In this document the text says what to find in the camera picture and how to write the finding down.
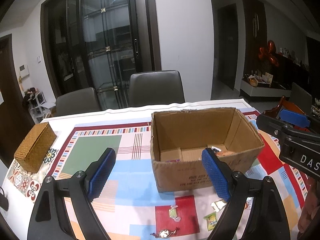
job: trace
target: candy wrapper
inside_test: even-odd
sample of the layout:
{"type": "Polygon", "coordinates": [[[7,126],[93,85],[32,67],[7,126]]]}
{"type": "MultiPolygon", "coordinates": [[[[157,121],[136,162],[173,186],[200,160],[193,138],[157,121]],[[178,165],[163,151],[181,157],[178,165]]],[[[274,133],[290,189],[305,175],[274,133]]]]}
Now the candy wrapper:
{"type": "Polygon", "coordinates": [[[247,198],[247,201],[245,202],[244,209],[251,209],[253,203],[253,197],[247,198]]]}
{"type": "Polygon", "coordinates": [[[176,210],[176,208],[178,206],[177,205],[172,205],[170,207],[171,208],[169,209],[169,217],[172,218],[175,222],[180,222],[181,217],[178,217],[177,210],[176,210]]]}
{"type": "Polygon", "coordinates": [[[216,213],[218,213],[227,203],[222,199],[216,202],[212,202],[211,206],[216,213]]]}
{"type": "Polygon", "coordinates": [[[214,154],[217,155],[218,152],[221,152],[221,149],[211,146],[211,150],[213,150],[214,154]]]}
{"type": "Polygon", "coordinates": [[[180,228],[176,228],[174,231],[171,231],[169,229],[163,229],[157,234],[152,233],[150,235],[154,236],[155,238],[169,238],[170,236],[175,236],[178,230],[180,230],[180,228]]]}
{"type": "Polygon", "coordinates": [[[208,231],[213,230],[214,227],[216,226],[216,224],[218,223],[217,214],[216,213],[212,213],[210,215],[207,215],[207,216],[204,217],[204,219],[207,221],[207,229],[208,229],[208,231]]]}

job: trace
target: open cardboard box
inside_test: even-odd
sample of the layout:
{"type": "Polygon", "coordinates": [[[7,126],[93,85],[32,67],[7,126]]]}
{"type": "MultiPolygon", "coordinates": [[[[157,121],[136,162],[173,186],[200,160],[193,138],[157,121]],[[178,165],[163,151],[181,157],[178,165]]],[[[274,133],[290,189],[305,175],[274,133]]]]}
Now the open cardboard box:
{"type": "Polygon", "coordinates": [[[245,173],[264,147],[255,127],[235,108],[155,112],[151,125],[152,168],[159,192],[212,186],[201,153],[215,146],[217,155],[245,173]]]}

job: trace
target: wicker box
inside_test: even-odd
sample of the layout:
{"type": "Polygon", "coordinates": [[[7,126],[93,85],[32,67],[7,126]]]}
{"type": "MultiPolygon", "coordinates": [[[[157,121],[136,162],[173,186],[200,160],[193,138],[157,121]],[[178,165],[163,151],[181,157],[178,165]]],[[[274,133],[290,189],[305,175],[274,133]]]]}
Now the wicker box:
{"type": "Polygon", "coordinates": [[[48,122],[36,124],[16,150],[14,158],[26,171],[36,173],[56,137],[48,122]]]}

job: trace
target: chair backrest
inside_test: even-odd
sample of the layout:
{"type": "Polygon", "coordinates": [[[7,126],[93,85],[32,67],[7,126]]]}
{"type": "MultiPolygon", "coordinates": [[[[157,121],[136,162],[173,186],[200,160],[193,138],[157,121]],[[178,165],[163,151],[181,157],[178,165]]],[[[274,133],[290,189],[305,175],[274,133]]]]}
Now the chair backrest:
{"type": "Polygon", "coordinates": [[[185,103],[178,71],[152,71],[131,76],[129,88],[129,105],[131,107],[172,103],[185,103]]]}
{"type": "Polygon", "coordinates": [[[307,115],[311,114],[312,96],[296,83],[292,83],[289,102],[294,103],[307,115]]]}
{"type": "Polygon", "coordinates": [[[64,94],[57,98],[56,116],[83,114],[101,111],[93,88],[84,88],[64,94]]]}

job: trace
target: door handle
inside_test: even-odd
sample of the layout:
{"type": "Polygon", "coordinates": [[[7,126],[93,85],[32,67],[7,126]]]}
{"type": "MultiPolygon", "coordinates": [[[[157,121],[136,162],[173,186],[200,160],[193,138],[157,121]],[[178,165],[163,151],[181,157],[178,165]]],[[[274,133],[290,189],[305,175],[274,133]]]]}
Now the door handle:
{"type": "Polygon", "coordinates": [[[134,40],[134,50],[136,52],[136,58],[139,58],[139,51],[138,51],[138,40],[134,40]]]}

